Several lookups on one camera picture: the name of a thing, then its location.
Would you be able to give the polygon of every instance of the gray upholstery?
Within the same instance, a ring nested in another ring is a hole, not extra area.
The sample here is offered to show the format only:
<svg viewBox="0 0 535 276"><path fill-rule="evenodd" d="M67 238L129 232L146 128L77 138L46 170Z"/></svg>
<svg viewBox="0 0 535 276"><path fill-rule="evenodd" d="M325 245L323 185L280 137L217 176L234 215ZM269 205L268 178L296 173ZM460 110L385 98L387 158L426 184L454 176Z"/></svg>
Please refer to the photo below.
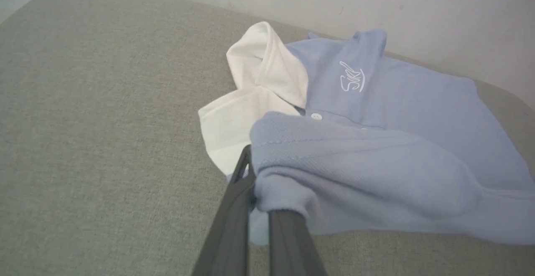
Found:
<svg viewBox="0 0 535 276"><path fill-rule="evenodd" d="M188 275L225 189L197 110L259 18L186 0L32 0L0 25L0 274ZM306 30L273 23L283 41ZM533 111L479 84L533 169ZM535 249L464 236L315 238L338 275L535 274ZM253 247L252 275L268 275Z"/></svg>

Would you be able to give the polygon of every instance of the clothing pile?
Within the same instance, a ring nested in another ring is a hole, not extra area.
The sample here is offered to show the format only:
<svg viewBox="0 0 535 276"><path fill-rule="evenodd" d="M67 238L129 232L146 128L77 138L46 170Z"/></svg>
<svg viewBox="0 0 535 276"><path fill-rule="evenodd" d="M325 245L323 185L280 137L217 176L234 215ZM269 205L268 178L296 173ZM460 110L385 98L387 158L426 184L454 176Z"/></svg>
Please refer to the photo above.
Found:
<svg viewBox="0 0 535 276"><path fill-rule="evenodd" d="M227 52L237 89L199 110L231 175L252 145L257 208L301 213L312 234L377 229L535 243L535 183L468 78L383 55L383 30L284 45L253 25Z"/></svg>

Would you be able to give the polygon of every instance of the white collar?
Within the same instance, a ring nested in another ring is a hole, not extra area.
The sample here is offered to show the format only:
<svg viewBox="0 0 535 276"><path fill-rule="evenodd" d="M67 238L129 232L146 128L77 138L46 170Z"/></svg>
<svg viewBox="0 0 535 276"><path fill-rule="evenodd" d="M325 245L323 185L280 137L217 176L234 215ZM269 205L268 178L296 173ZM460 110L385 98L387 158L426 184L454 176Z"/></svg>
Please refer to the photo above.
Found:
<svg viewBox="0 0 535 276"><path fill-rule="evenodd" d="M209 157L230 175L256 120L269 111L299 115L295 107L306 105L308 76L265 21L230 47L227 60L237 90L201 108L199 118Z"/></svg>

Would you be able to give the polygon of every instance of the white embroidered text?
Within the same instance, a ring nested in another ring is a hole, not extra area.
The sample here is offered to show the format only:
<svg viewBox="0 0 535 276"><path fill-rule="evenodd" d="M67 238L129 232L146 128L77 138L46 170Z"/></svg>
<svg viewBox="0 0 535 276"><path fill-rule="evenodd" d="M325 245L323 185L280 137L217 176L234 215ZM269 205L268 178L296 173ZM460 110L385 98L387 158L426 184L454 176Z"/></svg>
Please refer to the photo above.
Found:
<svg viewBox="0 0 535 276"><path fill-rule="evenodd" d="M356 72L350 66L348 66L348 64L342 61L340 61L340 65L346 68L346 75L340 76L340 85L342 86L342 90L347 92L350 89L359 89L359 92L362 92L362 89L364 88L364 82L366 81L362 69L359 69L360 72Z"/></svg>

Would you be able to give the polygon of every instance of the white button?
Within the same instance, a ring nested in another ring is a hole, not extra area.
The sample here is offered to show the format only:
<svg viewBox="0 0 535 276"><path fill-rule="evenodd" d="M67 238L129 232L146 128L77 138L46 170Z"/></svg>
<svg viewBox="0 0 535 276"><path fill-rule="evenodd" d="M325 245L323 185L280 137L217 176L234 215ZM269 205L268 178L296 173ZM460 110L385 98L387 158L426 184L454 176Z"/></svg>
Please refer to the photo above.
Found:
<svg viewBox="0 0 535 276"><path fill-rule="evenodd" d="M323 116L321 116L318 113L313 113L313 114L310 115L310 117L312 117L315 120L322 120L323 119Z"/></svg>

